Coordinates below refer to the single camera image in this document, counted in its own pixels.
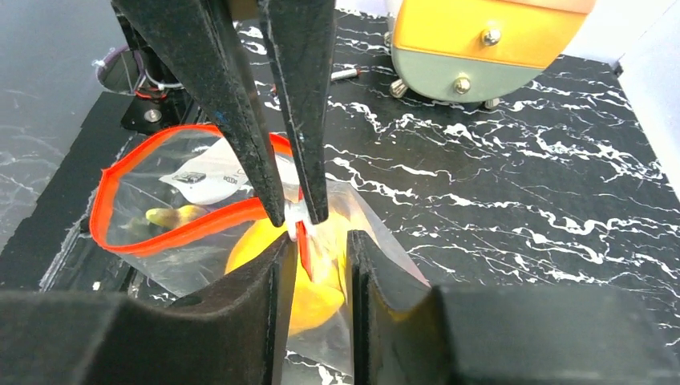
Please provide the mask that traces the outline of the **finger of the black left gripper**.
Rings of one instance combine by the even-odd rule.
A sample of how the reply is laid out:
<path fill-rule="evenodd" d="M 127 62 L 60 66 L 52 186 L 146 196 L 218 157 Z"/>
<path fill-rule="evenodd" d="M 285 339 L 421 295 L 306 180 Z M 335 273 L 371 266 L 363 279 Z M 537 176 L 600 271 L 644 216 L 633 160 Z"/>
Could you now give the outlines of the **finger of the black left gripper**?
<path fill-rule="evenodd" d="M 329 216 L 324 128 L 335 44 L 333 1 L 259 1 L 261 31 L 313 224 Z"/>
<path fill-rule="evenodd" d="M 285 198 L 245 49 L 226 1 L 115 1 L 229 142 L 269 219 Z"/>

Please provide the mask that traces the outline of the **yellow toy bell pepper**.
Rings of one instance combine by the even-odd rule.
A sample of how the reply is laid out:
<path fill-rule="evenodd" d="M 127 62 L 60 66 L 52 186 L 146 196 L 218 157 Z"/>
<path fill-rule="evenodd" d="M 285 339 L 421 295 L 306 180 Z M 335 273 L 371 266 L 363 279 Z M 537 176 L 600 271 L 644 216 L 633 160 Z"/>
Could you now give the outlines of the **yellow toy bell pepper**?
<path fill-rule="evenodd" d="M 289 320 L 290 337 L 320 327 L 345 303 L 346 283 L 339 270 L 346 265 L 346 239 L 350 221 L 331 212 L 327 221 L 316 225 L 309 238 L 309 256 L 313 272 L 308 274 L 297 263 L 296 281 Z M 225 273 L 229 274 L 253 260 L 285 232 L 268 219 L 254 221 L 233 247 Z"/>

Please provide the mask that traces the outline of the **clear orange zip top bag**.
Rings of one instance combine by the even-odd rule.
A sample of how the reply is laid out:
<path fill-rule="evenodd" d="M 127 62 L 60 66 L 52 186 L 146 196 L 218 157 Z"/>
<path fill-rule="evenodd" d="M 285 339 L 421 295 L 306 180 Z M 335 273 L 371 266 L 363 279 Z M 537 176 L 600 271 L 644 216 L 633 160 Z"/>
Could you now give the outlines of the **clear orange zip top bag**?
<path fill-rule="evenodd" d="M 391 266 L 423 280 L 407 252 L 351 184 L 330 178 L 327 191 L 329 215 L 342 214 L 350 221 L 349 231 L 365 231 Z M 164 229 L 145 217 L 149 209 L 184 205 L 199 205 L 209 213 L 177 229 Z M 187 124 L 149 136 L 103 171 L 89 227 L 100 247 L 183 297 L 225 276 L 233 247 L 261 219 L 269 220 L 229 142 L 212 124 Z M 302 266 L 308 274 L 313 272 L 308 244 L 315 226 L 303 237 L 307 246 L 303 256 L 311 267 Z M 287 347 L 349 374 L 345 267 L 339 270 L 346 283 L 344 305 L 320 327 L 289 336 Z"/>

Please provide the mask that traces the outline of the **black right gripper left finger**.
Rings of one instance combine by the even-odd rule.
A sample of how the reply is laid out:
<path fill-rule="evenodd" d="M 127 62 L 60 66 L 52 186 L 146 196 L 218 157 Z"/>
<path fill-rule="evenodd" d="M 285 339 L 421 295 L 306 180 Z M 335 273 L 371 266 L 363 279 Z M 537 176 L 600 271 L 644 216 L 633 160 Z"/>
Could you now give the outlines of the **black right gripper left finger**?
<path fill-rule="evenodd" d="M 286 235 L 161 308 L 118 293 L 4 291 L 4 384 L 279 384 L 297 265 Z"/>

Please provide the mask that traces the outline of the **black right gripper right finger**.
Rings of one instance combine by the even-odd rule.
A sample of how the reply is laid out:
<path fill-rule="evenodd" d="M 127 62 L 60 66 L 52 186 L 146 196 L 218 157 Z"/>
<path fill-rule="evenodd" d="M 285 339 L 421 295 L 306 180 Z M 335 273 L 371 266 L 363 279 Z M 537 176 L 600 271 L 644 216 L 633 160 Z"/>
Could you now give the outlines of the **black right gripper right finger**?
<path fill-rule="evenodd" d="M 676 384 L 651 313 L 611 286 L 427 286 L 347 237 L 357 384 Z"/>

